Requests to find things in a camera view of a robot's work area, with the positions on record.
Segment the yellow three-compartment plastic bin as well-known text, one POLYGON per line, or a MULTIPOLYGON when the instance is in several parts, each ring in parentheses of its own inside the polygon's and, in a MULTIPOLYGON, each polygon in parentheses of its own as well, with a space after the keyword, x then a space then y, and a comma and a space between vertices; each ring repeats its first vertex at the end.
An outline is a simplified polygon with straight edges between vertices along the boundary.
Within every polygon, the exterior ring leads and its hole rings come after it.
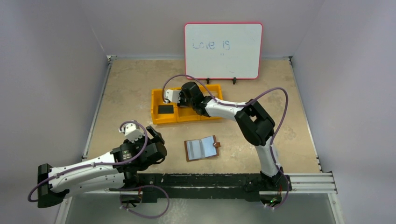
POLYGON ((151 118, 155 125, 217 119, 199 116, 191 107, 178 107, 175 103, 166 104, 162 101, 161 93, 161 89, 151 91, 151 118))

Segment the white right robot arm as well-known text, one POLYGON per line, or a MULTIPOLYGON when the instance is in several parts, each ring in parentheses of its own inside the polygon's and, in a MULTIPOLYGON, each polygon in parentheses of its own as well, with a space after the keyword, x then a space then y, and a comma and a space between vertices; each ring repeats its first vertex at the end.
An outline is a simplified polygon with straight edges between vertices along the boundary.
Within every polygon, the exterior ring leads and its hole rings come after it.
POLYGON ((257 100, 236 103, 220 100, 212 94, 205 96, 195 82, 182 85, 178 100, 198 115, 235 121, 246 141, 256 149, 263 186, 269 190, 279 185, 284 188, 289 186, 273 145, 276 124, 257 100))

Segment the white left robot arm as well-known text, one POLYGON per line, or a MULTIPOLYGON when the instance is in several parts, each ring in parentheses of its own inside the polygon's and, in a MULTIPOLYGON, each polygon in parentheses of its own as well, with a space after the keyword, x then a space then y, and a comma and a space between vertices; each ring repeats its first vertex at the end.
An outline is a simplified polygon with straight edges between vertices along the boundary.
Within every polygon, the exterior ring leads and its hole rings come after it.
POLYGON ((160 164, 167 155, 162 134, 151 126, 145 130, 150 136, 136 124, 127 124, 121 129, 123 143, 101 156, 64 167, 38 166, 38 208, 52 207, 93 190, 137 189, 142 184, 137 173, 160 164))

